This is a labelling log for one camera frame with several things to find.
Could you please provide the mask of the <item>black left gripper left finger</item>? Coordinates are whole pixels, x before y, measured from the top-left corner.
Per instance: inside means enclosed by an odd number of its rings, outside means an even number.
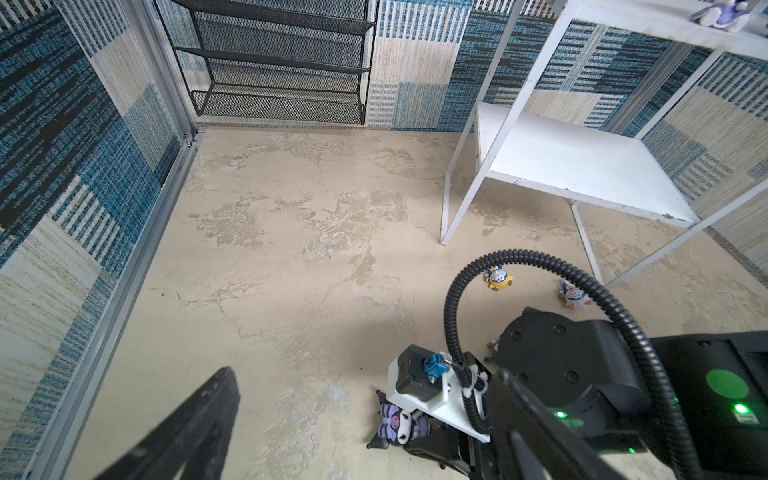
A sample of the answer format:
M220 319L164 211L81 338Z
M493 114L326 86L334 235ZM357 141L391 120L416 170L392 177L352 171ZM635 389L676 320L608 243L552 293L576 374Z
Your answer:
M100 479L219 479L240 393L230 367L216 371Z

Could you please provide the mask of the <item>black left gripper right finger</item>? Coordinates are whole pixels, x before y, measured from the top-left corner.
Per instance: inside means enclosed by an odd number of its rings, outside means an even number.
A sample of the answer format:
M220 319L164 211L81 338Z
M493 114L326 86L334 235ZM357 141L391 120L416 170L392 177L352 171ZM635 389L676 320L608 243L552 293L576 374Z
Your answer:
M507 370L491 379L488 403L500 479L622 477Z

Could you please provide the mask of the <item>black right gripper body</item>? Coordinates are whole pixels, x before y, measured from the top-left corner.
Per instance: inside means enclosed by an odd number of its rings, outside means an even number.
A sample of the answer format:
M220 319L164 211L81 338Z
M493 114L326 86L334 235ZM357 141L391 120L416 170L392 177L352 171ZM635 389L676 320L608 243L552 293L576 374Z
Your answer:
M433 426L429 435L410 440L404 450L469 479L498 478L498 464L491 444L482 443L451 426Z

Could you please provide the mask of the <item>striped purple Kuromi figure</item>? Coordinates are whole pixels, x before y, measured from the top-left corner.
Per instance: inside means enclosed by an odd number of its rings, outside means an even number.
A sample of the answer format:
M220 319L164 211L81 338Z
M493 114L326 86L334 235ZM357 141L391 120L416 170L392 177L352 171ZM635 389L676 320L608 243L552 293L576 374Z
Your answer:
M690 20L700 26L735 33L746 26L750 13L748 1L718 1L692 14Z

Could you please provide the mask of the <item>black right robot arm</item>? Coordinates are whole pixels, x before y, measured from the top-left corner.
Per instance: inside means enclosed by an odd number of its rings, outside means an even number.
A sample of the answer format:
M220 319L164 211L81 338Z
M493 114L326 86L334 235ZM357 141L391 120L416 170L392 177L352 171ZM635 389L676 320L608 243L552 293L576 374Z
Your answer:
M509 265L551 272L603 312L572 321L532 307L501 333L491 357L462 349L458 307L477 277ZM532 250L484 255L452 281L447 349L408 347L394 393L419 405L382 426L390 442L472 479L609 479L608 454L650 453L679 479L767 475L767 335L651 338L593 276Z

